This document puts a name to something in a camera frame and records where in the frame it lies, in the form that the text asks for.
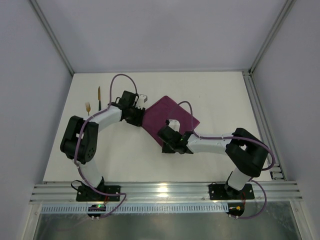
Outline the right controller board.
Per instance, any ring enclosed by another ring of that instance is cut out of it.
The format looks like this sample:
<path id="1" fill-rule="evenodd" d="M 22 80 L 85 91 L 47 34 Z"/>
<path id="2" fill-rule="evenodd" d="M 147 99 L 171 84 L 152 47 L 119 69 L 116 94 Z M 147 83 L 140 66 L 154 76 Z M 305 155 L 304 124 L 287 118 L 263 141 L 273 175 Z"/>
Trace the right controller board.
<path id="1" fill-rule="evenodd" d="M 241 216 L 243 215 L 245 211 L 245 207 L 242 205 L 228 205 L 228 211 L 227 211 L 227 216 L 229 218 L 233 218 L 235 220 L 241 219 Z"/>

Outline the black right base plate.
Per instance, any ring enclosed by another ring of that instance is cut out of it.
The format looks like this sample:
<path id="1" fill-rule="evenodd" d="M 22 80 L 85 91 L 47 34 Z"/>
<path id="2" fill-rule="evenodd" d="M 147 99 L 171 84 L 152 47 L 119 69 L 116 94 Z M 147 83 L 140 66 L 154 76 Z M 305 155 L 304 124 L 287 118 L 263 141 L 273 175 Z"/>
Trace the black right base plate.
<path id="1" fill-rule="evenodd" d="M 253 200 L 255 194 L 251 184 L 246 183 L 242 190 L 235 190 L 225 183 L 211 183 L 208 185 L 210 200 Z"/>

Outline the aluminium right side rail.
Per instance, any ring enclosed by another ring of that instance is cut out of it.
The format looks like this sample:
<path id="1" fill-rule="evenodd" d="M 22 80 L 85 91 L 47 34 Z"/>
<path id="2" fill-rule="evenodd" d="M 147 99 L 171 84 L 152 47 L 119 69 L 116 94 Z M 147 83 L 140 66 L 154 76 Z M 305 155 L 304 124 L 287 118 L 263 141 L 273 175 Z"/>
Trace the aluminium right side rail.
<path id="1" fill-rule="evenodd" d="M 279 156 L 275 140 L 273 139 L 271 128 L 267 121 L 267 117 L 263 109 L 260 97 L 258 95 L 258 91 L 255 86 L 253 76 L 251 75 L 249 70 L 244 70 L 242 72 L 242 76 L 253 110 L 253 115 L 255 118 L 261 141 L 264 142 L 270 148 L 275 158 L 274 165 L 269 170 L 271 179 L 274 181 L 286 181 L 287 178 L 285 176 L 285 171 L 283 170 L 283 166 L 280 161 L 281 157 Z"/>

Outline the left corner frame post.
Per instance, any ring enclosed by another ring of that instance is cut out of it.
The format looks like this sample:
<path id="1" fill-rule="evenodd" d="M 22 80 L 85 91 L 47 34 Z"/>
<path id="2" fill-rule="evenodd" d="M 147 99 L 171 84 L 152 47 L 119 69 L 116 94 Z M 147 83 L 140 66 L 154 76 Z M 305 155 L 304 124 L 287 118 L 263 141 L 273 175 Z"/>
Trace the left corner frame post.
<path id="1" fill-rule="evenodd" d="M 49 40 L 53 44 L 55 50 L 57 51 L 59 57 L 61 58 L 64 66 L 67 68 L 70 75 L 73 77 L 75 74 L 75 71 L 68 60 L 65 51 L 63 50 L 58 38 L 56 37 L 56 34 L 54 33 L 49 21 L 47 20 L 41 6 L 39 5 L 37 0 L 28 0 L 28 3 L 30 4 L 32 10 L 34 11 L 36 17 L 38 18 L 41 26 L 43 27 L 44 31 L 46 32 Z"/>

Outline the aluminium front rail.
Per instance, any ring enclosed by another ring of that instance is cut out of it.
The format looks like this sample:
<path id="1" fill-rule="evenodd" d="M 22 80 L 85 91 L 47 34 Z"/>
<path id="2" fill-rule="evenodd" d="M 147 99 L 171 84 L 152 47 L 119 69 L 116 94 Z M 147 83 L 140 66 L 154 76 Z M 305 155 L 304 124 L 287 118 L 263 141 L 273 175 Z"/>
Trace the aluminium front rail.
<path id="1" fill-rule="evenodd" d="M 108 182 L 120 186 L 126 194 L 126 203 L 209 203 L 227 202 L 227 199 L 211 198 L 215 194 L 209 189 L 210 182 Z M 249 202 L 302 201 L 302 193 L 294 181 L 261 181 L 251 183 L 254 198 Z M 34 186 L 30 204 L 73 204 L 77 192 L 70 182 L 48 182 Z"/>

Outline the left controller board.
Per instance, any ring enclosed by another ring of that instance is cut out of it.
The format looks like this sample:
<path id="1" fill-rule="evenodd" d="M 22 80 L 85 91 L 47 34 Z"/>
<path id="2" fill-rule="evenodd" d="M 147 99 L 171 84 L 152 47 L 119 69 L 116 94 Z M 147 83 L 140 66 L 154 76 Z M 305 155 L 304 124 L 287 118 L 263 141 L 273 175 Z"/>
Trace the left controller board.
<path id="1" fill-rule="evenodd" d="M 104 204 L 93 204 L 87 209 L 87 215 L 91 220 L 99 220 L 105 213 L 106 206 Z"/>

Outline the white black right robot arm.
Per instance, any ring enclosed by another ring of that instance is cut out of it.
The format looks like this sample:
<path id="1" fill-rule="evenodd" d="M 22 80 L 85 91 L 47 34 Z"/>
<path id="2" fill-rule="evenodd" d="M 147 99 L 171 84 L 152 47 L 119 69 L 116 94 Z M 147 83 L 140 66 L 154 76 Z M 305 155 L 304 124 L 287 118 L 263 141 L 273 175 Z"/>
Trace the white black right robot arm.
<path id="1" fill-rule="evenodd" d="M 199 136 L 193 131 L 183 135 L 169 125 L 162 127 L 157 136 L 163 141 L 163 153 L 227 155 L 235 165 L 224 190 L 229 198 L 240 196 L 246 183 L 268 171 L 276 163 L 273 152 L 244 128 L 221 136 Z"/>

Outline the right corner frame post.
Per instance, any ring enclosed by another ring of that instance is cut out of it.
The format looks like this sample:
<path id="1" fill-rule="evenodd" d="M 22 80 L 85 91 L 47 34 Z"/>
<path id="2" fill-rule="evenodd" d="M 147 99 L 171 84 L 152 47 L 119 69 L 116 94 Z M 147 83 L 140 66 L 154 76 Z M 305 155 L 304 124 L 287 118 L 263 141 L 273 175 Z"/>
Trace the right corner frame post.
<path id="1" fill-rule="evenodd" d="M 257 69 L 258 65 L 260 64 L 261 60 L 263 59 L 264 55 L 266 54 L 267 50 L 273 43 L 277 33 L 280 31 L 283 23 L 285 22 L 286 18 L 288 17 L 289 13 L 291 12 L 293 6 L 295 5 L 296 0 L 286 0 L 284 5 L 281 7 L 277 17 L 275 18 L 270 30 L 267 33 L 266 38 L 264 39 L 256 57 L 251 64 L 248 72 L 252 75 L 255 70 Z"/>

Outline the controller board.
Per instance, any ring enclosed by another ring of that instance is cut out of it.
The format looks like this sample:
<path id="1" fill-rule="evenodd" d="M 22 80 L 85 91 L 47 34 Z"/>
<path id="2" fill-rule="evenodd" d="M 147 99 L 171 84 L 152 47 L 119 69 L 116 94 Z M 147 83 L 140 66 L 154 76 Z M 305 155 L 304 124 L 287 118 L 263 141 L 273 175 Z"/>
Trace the controller board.
<path id="1" fill-rule="evenodd" d="M 87 209 L 87 215 L 91 220 L 99 220 L 105 213 L 106 206 L 104 204 L 93 204 Z"/>
<path id="2" fill-rule="evenodd" d="M 227 211 L 227 216 L 229 218 L 233 218 L 235 220 L 241 219 L 241 216 L 243 215 L 245 211 L 245 207 L 242 205 L 228 205 L 228 211 Z"/>

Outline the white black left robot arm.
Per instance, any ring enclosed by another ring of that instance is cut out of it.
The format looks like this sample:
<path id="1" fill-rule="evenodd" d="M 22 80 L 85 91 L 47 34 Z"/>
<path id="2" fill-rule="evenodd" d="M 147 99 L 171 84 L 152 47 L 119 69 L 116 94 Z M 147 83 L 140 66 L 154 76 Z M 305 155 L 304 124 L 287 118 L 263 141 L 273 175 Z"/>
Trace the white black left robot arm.
<path id="1" fill-rule="evenodd" d="M 144 94 L 124 91 L 121 97 L 111 102 L 107 108 L 87 118 L 72 116 L 64 132 L 60 151 L 73 161 L 82 178 L 82 183 L 94 192 L 103 192 L 104 178 L 94 161 L 97 151 L 98 134 L 112 124 L 125 121 L 141 127 L 145 114 Z"/>

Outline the aluminium rail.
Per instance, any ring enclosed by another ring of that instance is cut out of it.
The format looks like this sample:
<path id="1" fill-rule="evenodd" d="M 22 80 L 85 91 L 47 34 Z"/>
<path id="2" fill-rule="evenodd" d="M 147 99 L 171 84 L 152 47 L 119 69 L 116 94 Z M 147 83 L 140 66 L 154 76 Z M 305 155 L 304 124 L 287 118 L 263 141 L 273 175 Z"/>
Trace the aluminium rail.
<path id="1" fill-rule="evenodd" d="M 242 76 L 253 110 L 253 115 L 255 118 L 261 141 L 264 142 L 270 148 L 275 158 L 274 165 L 269 170 L 271 179 L 274 181 L 286 181 L 287 178 L 285 176 L 285 171 L 283 170 L 283 166 L 280 161 L 281 157 L 279 156 L 275 140 L 273 139 L 271 128 L 267 121 L 267 117 L 263 109 L 260 97 L 258 95 L 258 91 L 255 86 L 253 76 L 251 75 L 249 70 L 244 70 L 242 72 Z"/>
<path id="2" fill-rule="evenodd" d="M 108 182 L 120 186 L 126 194 L 126 203 L 209 203 L 227 202 L 227 199 L 211 198 L 215 194 L 209 189 L 210 182 Z M 302 201 L 302 193 L 294 181 L 261 181 L 251 183 L 254 198 L 249 202 Z M 30 204 L 73 204 L 77 192 L 70 182 L 48 182 L 34 186 Z"/>

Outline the purple cloth napkin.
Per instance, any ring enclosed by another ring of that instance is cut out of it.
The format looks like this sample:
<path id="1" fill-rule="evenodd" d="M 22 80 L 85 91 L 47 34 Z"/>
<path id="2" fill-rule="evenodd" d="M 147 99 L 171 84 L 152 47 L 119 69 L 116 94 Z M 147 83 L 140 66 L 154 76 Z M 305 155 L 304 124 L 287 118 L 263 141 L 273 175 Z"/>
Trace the purple cloth napkin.
<path id="1" fill-rule="evenodd" d="M 165 95 L 145 110 L 142 128 L 160 145 L 163 141 L 158 137 L 158 131 L 166 125 L 166 120 L 177 120 L 180 124 L 179 133 L 192 131 L 191 114 Z"/>

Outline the corner frame post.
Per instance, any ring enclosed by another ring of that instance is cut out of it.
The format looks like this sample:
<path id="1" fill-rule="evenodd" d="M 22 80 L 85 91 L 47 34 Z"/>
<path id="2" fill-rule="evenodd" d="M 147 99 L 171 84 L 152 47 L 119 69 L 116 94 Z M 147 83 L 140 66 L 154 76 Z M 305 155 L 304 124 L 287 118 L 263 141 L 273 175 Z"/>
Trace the corner frame post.
<path id="1" fill-rule="evenodd" d="M 285 22 L 286 18 L 288 17 L 289 13 L 291 12 L 293 6 L 295 5 L 296 0 L 286 0 L 284 5 L 281 7 L 277 17 L 275 18 L 270 30 L 267 33 L 266 38 L 264 39 L 256 57 L 251 64 L 248 72 L 252 75 L 255 70 L 257 69 L 258 65 L 260 64 L 261 60 L 263 59 L 264 55 L 266 54 L 267 50 L 273 43 L 277 33 L 280 31 L 283 23 Z"/>
<path id="2" fill-rule="evenodd" d="M 38 18 L 41 26 L 43 27 L 44 31 L 46 32 L 49 40 L 53 44 L 55 50 L 57 51 L 59 57 L 61 58 L 64 66 L 67 68 L 70 75 L 73 77 L 75 74 L 75 71 L 68 60 L 65 51 L 63 50 L 58 38 L 56 37 L 56 34 L 54 33 L 49 21 L 47 20 L 41 6 L 39 5 L 37 0 L 28 0 L 28 3 L 30 4 L 32 10 L 34 11 L 36 17 Z"/>

